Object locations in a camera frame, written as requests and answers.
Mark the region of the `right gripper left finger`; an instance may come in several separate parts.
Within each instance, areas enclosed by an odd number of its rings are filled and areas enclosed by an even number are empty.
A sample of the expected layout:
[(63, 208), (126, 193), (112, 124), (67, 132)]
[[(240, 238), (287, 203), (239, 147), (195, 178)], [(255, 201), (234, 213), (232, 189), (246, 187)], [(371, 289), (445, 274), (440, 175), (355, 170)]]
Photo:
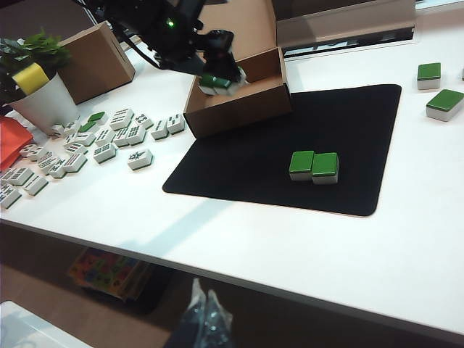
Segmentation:
[(180, 347), (195, 347), (202, 331), (207, 297), (200, 281), (195, 278), (192, 283), (191, 301), (181, 318), (179, 328)]

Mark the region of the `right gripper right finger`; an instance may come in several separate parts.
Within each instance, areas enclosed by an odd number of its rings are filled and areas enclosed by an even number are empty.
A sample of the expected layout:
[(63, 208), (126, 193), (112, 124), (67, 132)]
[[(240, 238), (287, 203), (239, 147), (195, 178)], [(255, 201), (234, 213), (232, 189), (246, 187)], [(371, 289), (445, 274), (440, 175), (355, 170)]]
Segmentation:
[(231, 324), (233, 316), (218, 301), (217, 294), (210, 289), (204, 319), (205, 347), (232, 347)]

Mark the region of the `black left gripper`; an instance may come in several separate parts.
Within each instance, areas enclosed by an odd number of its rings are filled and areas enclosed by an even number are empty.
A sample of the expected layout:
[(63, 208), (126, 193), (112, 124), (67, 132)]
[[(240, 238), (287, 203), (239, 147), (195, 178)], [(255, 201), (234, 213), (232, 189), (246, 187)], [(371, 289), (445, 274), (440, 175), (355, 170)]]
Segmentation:
[(199, 14), (159, 14), (146, 19), (146, 45), (154, 52), (147, 61), (159, 70), (200, 76), (204, 73), (236, 82), (236, 61), (231, 51), (234, 34), (211, 30), (202, 36), (203, 60), (197, 54)]

